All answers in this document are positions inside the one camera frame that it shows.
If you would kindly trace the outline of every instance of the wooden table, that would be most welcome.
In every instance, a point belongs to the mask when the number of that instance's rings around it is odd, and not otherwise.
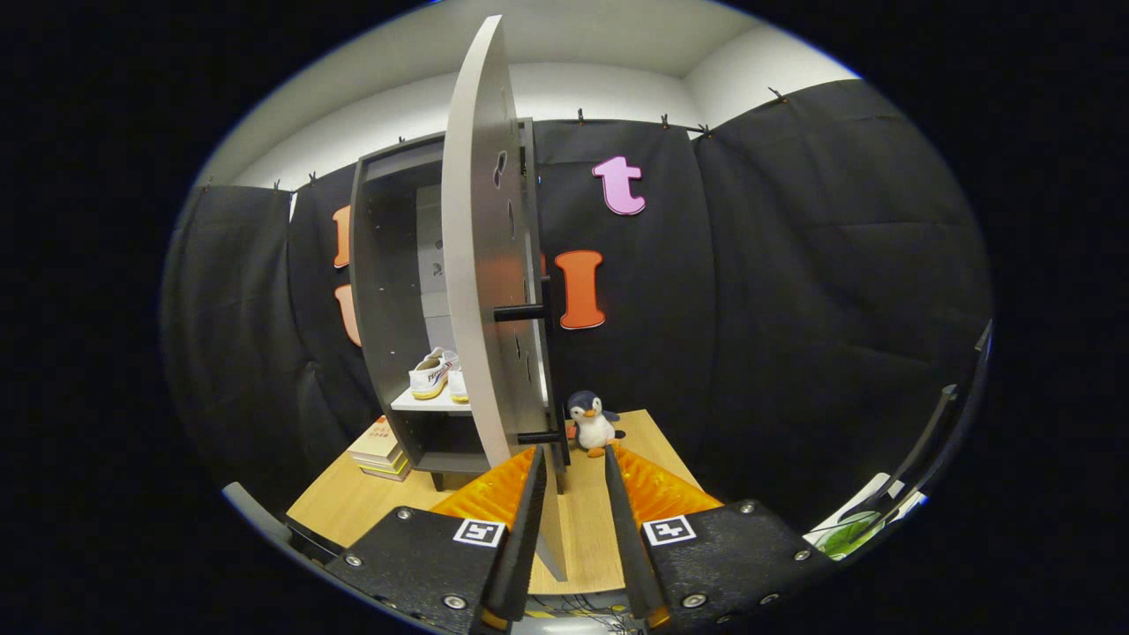
[[[615,427],[627,433],[620,442],[622,447],[698,486],[646,410],[623,412]],[[533,594],[595,593],[623,588],[604,481],[604,459],[589,459],[584,450],[572,447],[571,460],[563,479],[564,493],[558,498],[568,580],[555,580],[540,558],[534,558],[530,579]],[[461,485],[452,482],[456,488]],[[413,471],[403,482],[365,475],[345,452],[306,489],[288,514],[348,547],[396,506],[429,510],[449,494],[436,492],[425,472]]]

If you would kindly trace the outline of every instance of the hole in door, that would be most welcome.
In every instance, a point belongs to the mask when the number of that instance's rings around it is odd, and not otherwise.
[[[498,153],[498,165],[495,166],[495,188],[501,188],[501,175],[506,172],[506,150]]]

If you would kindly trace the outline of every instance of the green object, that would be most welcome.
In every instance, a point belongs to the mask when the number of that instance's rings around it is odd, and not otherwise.
[[[878,517],[877,512],[863,512],[843,519],[843,522],[850,524],[824,533],[815,541],[815,548],[826,554],[833,560],[841,560],[849,556],[851,551],[865,545],[867,540],[885,527],[886,523],[877,523],[866,532],[866,536],[856,540],[856,537],[860,536],[866,530],[866,525],[870,524],[876,517]]]

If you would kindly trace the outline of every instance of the ceiling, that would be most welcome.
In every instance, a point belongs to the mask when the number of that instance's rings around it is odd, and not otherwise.
[[[330,52],[231,131],[204,174],[224,183],[286,138],[353,102],[457,72],[482,20],[504,16],[511,63],[571,62],[684,77],[760,20],[709,0],[444,0]]]

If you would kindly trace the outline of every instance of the white wall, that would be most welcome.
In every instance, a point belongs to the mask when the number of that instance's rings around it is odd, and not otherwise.
[[[803,40],[759,26],[727,42],[684,79],[702,122],[717,128],[774,99],[769,86],[787,95],[858,76]]]
[[[309,173],[327,174],[369,153],[447,129],[456,73],[361,99],[299,130],[231,184],[296,190]],[[623,119],[698,125],[704,121],[681,79],[620,67],[571,63],[510,66],[517,115],[535,120]]]

